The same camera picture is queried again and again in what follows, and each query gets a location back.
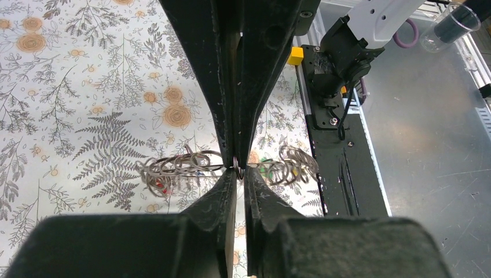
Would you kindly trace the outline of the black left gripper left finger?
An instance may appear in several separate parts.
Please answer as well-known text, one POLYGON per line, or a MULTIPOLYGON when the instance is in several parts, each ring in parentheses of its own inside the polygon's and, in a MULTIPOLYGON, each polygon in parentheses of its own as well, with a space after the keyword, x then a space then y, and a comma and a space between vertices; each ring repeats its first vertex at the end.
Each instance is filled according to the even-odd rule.
POLYGON ((232 277, 236 173, 178 214, 81 214, 41 221, 6 277, 232 277))

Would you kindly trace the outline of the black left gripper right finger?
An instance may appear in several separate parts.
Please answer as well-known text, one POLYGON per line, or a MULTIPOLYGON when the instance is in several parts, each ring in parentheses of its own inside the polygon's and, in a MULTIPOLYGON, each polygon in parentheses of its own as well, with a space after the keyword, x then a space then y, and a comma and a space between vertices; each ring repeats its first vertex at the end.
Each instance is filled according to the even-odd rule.
POLYGON ((256 277, 451 277, 433 237, 416 221, 306 217, 244 174, 248 274, 256 277))

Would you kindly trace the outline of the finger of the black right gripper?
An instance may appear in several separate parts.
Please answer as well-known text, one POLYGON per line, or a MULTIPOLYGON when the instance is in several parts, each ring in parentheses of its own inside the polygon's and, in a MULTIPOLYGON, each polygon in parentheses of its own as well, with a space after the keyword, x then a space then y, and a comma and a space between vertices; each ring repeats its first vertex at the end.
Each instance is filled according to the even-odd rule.
POLYGON ((241 38, 232 106, 233 163, 247 167, 258 118, 291 52, 308 32, 319 1, 240 1, 241 38))
POLYGON ((210 109, 223 165, 232 166, 227 146, 223 70, 217 1, 160 1, 210 109))

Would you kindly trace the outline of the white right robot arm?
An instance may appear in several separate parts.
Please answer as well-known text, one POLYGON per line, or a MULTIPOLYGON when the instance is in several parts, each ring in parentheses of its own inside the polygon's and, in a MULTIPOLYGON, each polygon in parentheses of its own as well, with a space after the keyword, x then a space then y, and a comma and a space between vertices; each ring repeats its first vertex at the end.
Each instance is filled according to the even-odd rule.
MULTIPOLYGON (((258 118, 318 1, 161 1, 212 113, 225 167, 242 173, 258 118)), ((320 49, 343 82, 360 77, 421 1, 361 1, 320 49)))

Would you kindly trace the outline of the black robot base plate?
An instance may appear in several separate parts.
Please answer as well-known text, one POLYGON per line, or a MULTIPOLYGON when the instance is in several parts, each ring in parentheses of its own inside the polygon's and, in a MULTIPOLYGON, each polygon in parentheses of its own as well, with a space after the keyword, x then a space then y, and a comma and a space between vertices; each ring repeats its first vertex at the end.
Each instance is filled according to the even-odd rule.
POLYGON ((324 215, 390 216, 356 86, 334 76, 318 46, 301 49, 296 70, 324 215))

